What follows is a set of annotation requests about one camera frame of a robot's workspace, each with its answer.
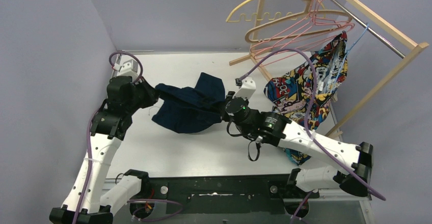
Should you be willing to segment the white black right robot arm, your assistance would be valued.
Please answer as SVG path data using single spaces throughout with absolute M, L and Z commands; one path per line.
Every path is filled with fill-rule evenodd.
M 367 197 L 372 191 L 370 181 L 373 166 L 373 146 L 344 143 L 319 133 L 313 133 L 295 121 L 274 112 L 249 108 L 247 99 L 229 92 L 221 107 L 223 121 L 235 125 L 239 133 L 256 145 L 293 149 L 323 163 L 314 169 L 294 169 L 286 183 L 287 192 L 299 197 L 312 190 L 339 187 L 344 192 Z

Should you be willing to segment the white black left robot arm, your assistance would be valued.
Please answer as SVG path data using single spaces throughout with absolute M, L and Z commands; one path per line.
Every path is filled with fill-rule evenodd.
M 151 193 L 147 172 L 128 170 L 108 192 L 103 187 L 112 160 L 121 146 L 132 115 L 158 101 L 154 87 L 139 77 L 116 76 L 107 85 L 107 98 L 87 126 L 87 152 L 70 193 L 52 208 L 52 223 L 112 223 L 116 213 L 134 196 Z

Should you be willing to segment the navy blue shorts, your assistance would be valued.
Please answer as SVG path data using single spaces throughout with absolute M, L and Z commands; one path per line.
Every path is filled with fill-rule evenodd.
M 152 121 L 176 133 L 198 133 L 222 121 L 223 81 L 202 72 L 195 87 L 178 88 L 160 83 L 155 89 L 164 102 Z

